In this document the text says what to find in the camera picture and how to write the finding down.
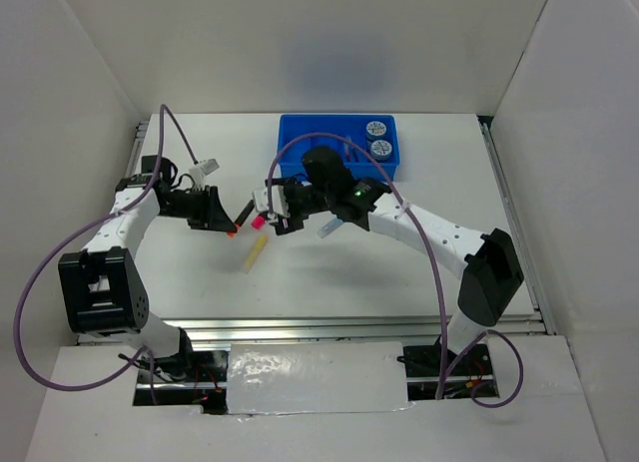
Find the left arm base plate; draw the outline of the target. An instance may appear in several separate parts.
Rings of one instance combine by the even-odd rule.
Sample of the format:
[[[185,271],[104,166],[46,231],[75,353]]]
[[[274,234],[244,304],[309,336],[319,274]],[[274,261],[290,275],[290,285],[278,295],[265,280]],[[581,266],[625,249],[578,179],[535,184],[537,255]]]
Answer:
[[[149,357],[134,364],[137,379],[134,406],[199,406],[204,413],[224,415],[227,406],[229,353],[225,350],[198,351],[186,368],[176,373],[156,361],[150,372]]]

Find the orange highlighter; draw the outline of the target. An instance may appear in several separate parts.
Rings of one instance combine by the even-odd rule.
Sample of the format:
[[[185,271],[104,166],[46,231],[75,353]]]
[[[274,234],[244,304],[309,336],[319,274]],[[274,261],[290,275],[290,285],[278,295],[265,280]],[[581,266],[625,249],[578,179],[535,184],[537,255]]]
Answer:
[[[244,208],[240,212],[240,214],[234,220],[235,229],[233,231],[228,231],[227,232],[227,236],[235,237],[237,235],[237,233],[240,231],[240,229],[245,224],[246,220],[249,218],[251,213],[254,211],[254,208],[255,208],[254,201],[253,200],[249,200],[248,203],[244,206]]]

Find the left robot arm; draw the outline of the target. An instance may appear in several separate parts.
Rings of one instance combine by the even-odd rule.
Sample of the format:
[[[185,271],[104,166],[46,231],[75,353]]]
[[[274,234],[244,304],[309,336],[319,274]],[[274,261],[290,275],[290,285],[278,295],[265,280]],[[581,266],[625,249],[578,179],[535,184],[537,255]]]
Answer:
[[[197,356],[185,329],[164,322],[150,298],[135,258],[157,217],[185,221],[196,231],[234,232],[215,186],[174,187],[173,163],[143,160],[142,172],[121,179],[108,219],[76,252],[58,262],[67,320],[76,334],[105,337],[151,350],[160,370],[176,381],[196,372]]]

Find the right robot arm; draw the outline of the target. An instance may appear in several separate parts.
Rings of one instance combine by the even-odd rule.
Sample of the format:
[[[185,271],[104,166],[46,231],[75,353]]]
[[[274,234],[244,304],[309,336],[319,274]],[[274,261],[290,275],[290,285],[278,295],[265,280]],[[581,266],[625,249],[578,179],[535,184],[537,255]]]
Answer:
[[[459,373],[470,361],[467,346],[496,325],[524,282],[511,236],[501,229],[465,228],[410,203],[389,182],[356,178],[327,146],[308,150],[302,162],[305,182],[266,180],[266,212],[276,233],[300,231],[310,216],[330,213],[343,223],[391,237],[447,269],[460,287],[435,361],[443,372]]]

